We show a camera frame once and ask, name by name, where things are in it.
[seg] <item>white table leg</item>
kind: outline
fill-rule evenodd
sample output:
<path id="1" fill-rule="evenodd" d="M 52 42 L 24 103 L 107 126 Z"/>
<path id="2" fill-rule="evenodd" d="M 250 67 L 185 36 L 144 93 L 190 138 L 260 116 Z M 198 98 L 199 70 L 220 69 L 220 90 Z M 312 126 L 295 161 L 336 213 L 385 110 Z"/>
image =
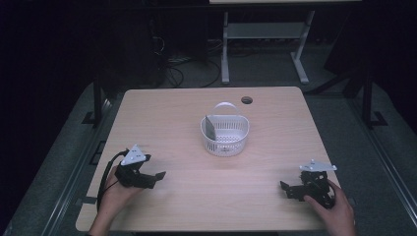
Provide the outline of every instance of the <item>white table leg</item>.
<path id="1" fill-rule="evenodd" d="M 224 13 L 223 24 L 223 53 L 221 54 L 221 82 L 224 85 L 228 85 L 229 81 L 229 63 L 227 61 L 227 26 L 228 26 L 228 13 Z"/>
<path id="2" fill-rule="evenodd" d="M 311 11 L 307 16 L 307 20 L 303 27 L 303 32 L 300 37 L 300 45 L 298 46 L 295 52 L 291 52 L 291 58 L 294 62 L 295 69 L 297 70 L 298 77 L 300 78 L 301 84 L 308 84 L 309 79 L 307 78 L 306 72 L 304 71 L 303 65 L 301 64 L 300 57 L 303 52 L 304 45 L 306 44 L 307 36 L 309 35 L 309 30 L 311 23 L 313 21 L 315 11 Z"/>

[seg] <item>white plastic basket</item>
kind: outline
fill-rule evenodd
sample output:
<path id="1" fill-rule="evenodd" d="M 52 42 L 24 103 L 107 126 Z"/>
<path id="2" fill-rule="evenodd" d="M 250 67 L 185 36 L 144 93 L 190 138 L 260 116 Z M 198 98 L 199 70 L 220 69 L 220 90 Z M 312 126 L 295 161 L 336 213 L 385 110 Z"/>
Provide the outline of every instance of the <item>white plastic basket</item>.
<path id="1" fill-rule="evenodd" d="M 221 106 L 233 107 L 236 115 L 216 115 L 215 110 Z M 246 117 L 240 115 L 239 109 L 230 102 L 220 102 L 212 110 L 208 119 L 214 126 L 216 139 L 215 141 L 206 135 L 206 117 L 201 123 L 204 145 L 206 150 L 217 156 L 232 156 L 239 154 L 245 146 L 248 133 L 249 121 Z"/>

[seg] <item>white gripper part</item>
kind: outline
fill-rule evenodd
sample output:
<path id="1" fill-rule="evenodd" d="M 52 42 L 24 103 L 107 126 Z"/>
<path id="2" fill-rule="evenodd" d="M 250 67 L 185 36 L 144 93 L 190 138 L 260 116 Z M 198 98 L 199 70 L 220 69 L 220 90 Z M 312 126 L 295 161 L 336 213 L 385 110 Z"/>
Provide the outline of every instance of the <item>white gripper part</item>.
<path id="1" fill-rule="evenodd" d="M 312 161 L 306 165 L 300 165 L 300 170 L 309 171 L 309 172 L 319 172 L 319 171 L 330 171 L 336 170 L 335 165 L 329 163 L 323 163 L 312 159 Z"/>
<path id="2" fill-rule="evenodd" d="M 141 161 L 145 161 L 147 158 L 139 149 L 138 145 L 134 145 L 128 152 L 128 154 L 123 158 L 122 165 L 129 165 Z"/>

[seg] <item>hole in table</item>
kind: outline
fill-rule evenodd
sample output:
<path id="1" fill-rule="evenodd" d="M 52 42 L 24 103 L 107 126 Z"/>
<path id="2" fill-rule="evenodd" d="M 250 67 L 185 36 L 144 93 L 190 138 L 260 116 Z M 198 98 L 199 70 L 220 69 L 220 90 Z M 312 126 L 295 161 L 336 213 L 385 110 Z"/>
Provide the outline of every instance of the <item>hole in table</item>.
<path id="1" fill-rule="evenodd" d="M 251 104 L 254 101 L 254 99 L 250 96 L 244 96 L 241 100 L 244 104 Z"/>

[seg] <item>metal frame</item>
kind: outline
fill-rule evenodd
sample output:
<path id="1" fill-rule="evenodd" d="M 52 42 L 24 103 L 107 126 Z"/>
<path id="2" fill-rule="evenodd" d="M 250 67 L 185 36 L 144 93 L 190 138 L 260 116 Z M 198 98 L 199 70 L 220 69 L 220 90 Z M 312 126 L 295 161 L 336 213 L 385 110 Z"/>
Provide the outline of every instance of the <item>metal frame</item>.
<path id="1" fill-rule="evenodd" d="M 229 38 L 299 38 L 300 44 L 295 52 L 291 52 L 301 84 L 309 83 L 309 79 L 300 61 L 301 54 L 306 44 L 310 26 L 315 11 L 310 11 L 304 23 L 229 23 L 228 12 L 224 12 L 223 23 L 223 52 L 221 54 L 221 81 L 227 85 L 230 83 L 229 66 L 227 60 L 227 42 Z"/>

